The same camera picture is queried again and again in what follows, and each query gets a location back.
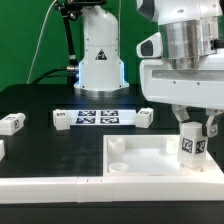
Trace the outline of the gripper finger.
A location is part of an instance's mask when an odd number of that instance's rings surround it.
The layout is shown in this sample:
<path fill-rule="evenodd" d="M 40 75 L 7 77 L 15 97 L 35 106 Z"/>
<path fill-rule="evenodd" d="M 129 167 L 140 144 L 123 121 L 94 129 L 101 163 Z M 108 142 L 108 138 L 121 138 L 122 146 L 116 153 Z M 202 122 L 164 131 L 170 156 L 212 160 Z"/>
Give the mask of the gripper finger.
<path fill-rule="evenodd" d="M 184 106 L 184 105 L 173 105 L 172 106 L 172 111 L 173 111 L 176 119 L 180 123 L 190 119 L 190 117 L 188 115 L 188 112 L 187 112 L 187 107 Z"/>
<path fill-rule="evenodd" d="M 202 127 L 202 133 L 204 136 L 213 138 L 218 134 L 218 123 L 223 115 L 223 111 L 219 109 L 207 109 L 206 115 L 208 116 L 208 120 Z"/>

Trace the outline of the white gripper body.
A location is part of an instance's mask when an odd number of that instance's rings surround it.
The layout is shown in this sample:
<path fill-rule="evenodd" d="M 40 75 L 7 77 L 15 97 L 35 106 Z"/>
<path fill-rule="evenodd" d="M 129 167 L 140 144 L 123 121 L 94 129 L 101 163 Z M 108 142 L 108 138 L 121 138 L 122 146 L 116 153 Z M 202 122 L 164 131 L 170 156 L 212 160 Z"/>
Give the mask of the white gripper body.
<path fill-rule="evenodd" d="M 147 101 L 224 110 L 224 47 L 201 57 L 196 70 L 173 70 L 162 56 L 159 32 L 136 47 L 140 83 Z"/>

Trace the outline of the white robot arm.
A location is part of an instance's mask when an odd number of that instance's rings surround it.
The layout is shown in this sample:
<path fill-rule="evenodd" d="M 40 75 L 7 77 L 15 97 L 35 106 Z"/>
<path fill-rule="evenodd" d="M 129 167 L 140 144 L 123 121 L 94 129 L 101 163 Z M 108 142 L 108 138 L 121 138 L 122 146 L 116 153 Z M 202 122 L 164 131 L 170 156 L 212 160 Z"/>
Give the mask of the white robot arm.
<path fill-rule="evenodd" d="M 202 133 L 215 136 L 224 114 L 222 0 L 136 0 L 136 5 L 158 24 L 158 31 L 136 47 L 145 99 L 170 104 L 181 123 L 189 121 L 189 107 L 204 108 L 208 121 Z M 75 88 L 89 94 L 126 88 L 117 20 L 97 4 L 86 5 L 83 17 L 85 54 Z"/>

